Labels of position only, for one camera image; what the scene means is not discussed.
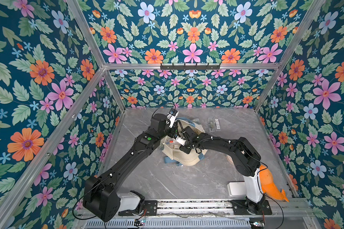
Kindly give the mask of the cream floral canvas tote bag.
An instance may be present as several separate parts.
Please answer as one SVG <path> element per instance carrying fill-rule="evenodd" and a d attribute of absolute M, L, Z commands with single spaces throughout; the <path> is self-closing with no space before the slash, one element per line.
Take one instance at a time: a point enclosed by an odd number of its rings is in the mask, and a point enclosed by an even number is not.
<path fill-rule="evenodd" d="M 198 118 L 190 120 L 182 117 L 179 120 L 181 121 L 183 127 L 190 126 L 197 134 L 205 133 L 205 130 Z M 160 150 L 166 155 L 164 157 L 165 164 L 176 163 L 177 166 L 194 166 L 199 161 L 203 160 L 205 154 L 207 153 L 206 149 L 198 149 L 199 154 L 193 149 L 191 150 L 190 154 L 186 154 L 179 149 L 172 150 L 164 144 L 165 138 L 161 140 L 160 144 Z"/>

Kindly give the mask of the clear green compass set case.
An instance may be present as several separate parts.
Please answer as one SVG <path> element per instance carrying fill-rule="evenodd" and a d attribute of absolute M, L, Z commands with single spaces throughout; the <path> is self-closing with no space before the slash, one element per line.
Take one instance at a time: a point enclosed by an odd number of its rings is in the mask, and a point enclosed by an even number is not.
<path fill-rule="evenodd" d="M 209 132 L 214 132 L 215 131 L 215 126 L 214 126 L 213 118 L 208 118 L 207 119 L 207 126 L 208 126 L 208 131 Z"/>

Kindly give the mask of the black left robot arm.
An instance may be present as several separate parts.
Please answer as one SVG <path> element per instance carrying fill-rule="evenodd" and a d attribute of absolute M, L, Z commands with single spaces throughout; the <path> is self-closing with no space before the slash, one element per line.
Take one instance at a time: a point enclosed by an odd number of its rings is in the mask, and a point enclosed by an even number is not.
<path fill-rule="evenodd" d="M 132 171 L 160 146 L 163 138 L 176 135 L 177 116 L 175 109 L 167 115 L 154 114 L 147 130 L 135 138 L 130 150 L 115 165 L 86 181 L 83 207 L 104 222 L 120 212 L 142 214 L 145 197 L 136 191 L 118 193 L 118 190 Z"/>

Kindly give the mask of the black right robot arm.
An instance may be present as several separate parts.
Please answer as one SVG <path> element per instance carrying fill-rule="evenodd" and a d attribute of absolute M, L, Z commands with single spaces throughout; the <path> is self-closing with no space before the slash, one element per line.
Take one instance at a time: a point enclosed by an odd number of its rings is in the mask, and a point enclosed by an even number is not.
<path fill-rule="evenodd" d="M 259 179 L 261 156 L 246 138 L 224 139 L 208 133 L 197 134 L 191 127 L 183 128 L 177 135 L 185 140 L 180 146 L 184 153 L 189 154 L 192 149 L 197 153 L 213 150 L 231 157 L 237 172 L 244 177 L 247 191 L 245 208 L 251 214 L 262 211 L 266 198 Z"/>

